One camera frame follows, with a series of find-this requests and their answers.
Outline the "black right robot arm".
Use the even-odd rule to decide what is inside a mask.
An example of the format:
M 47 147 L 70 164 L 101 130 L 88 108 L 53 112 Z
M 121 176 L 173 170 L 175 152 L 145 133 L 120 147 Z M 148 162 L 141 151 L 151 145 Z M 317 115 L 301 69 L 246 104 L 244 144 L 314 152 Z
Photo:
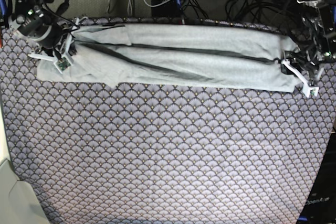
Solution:
M 54 0 L 15 0 L 14 12 L 9 15 L 7 22 L 9 29 L 20 38 L 29 39 L 41 46 L 44 52 L 61 59 L 60 47 L 69 28 L 62 28 L 58 22 L 63 20 L 71 28 L 76 25 L 62 14 L 69 8 L 69 1 L 64 0 L 56 11 L 47 4 Z

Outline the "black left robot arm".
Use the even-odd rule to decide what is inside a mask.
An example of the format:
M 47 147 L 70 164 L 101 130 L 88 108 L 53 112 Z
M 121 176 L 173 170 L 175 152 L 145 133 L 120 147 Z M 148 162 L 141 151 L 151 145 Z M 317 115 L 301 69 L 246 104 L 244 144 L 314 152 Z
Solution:
M 286 12 L 290 2 L 283 7 Z M 318 78 L 319 71 L 326 63 L 335 63 L 335 0 L 296 0 L 302 5 L 301 20 L 308 29 L 309 39 L 301 41 L 287 27 L 287 35 L 299 47 L 287 57 L 295 69 L 306 71 L 310 79 Z

